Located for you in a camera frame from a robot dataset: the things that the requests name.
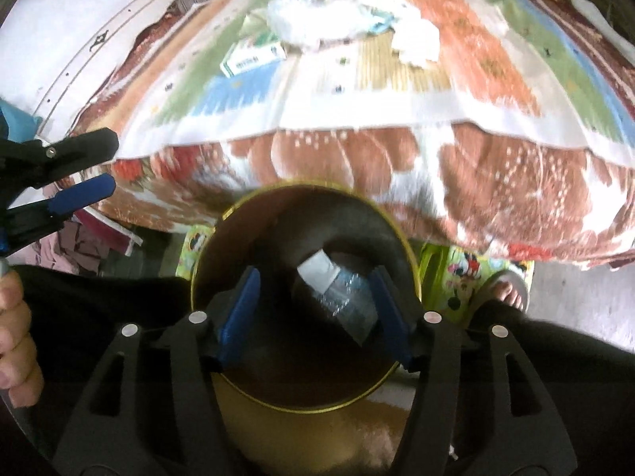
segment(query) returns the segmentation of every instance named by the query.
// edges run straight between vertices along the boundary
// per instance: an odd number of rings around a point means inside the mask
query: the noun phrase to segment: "bed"
[[[570,0],[409,0],[439,63],[389,33],[233,79],[218,65],[269,0],[172,5],[68,134],[110,127],[97,205],[125,223],[210,225],[238,198],[321,180],[372,198],[411,237],[507,259],[593,266],[635,254],[635,68]]]

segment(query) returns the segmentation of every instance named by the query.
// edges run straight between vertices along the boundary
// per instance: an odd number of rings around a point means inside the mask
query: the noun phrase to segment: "pink cloth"
[[[95,238],[99,239],[101,243],[113,251],[124,255],[130,255],[132,253],[132,247],[135,242],[131,236],[113,229],[113,227],[110,227],[107,223],[94,217],[84,209],[75,211],[75,218],[77,218]]]
[[[97,273],[109,248],[82,224],[67,221],[62,230],[20,251],[27,265],[78,274],[80,269]]]

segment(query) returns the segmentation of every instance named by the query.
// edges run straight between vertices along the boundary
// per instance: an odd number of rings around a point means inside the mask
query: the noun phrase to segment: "blue cloth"
[[[37,128],[42,123],[42,118],[33,117],[2,99],[0,99],[0,111],[9,127],[9,137],[7,138],[6,129],[1,126],[0,120],[0,138],[9,139],[17,143],[23,143],[35,138]]]

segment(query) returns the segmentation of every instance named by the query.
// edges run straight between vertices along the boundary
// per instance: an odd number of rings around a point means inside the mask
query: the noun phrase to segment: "metal rivet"
[[[437,313],[436,311],[427,311],[425,315],[423,316],[423,319],[428,324],[439,324],[439,322],[443,320],[440,314]]]
[[[202,324],[207,320],[207,313],[205,311],[193,311],[187,319],[193,324]]]
[[[121,334],[126,337],[134,336],[139,332],[137,324],[126,324],[121,328]]]
[[[491,333],[498,338],[507,338],[509,331],[505,326],[494,326],[491,328]]]

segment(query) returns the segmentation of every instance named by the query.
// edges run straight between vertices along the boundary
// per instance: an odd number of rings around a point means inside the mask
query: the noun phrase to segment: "tiled floor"
[[[555,322],[635,351],[635,265],[611,272],[536,266],[529,316]]]

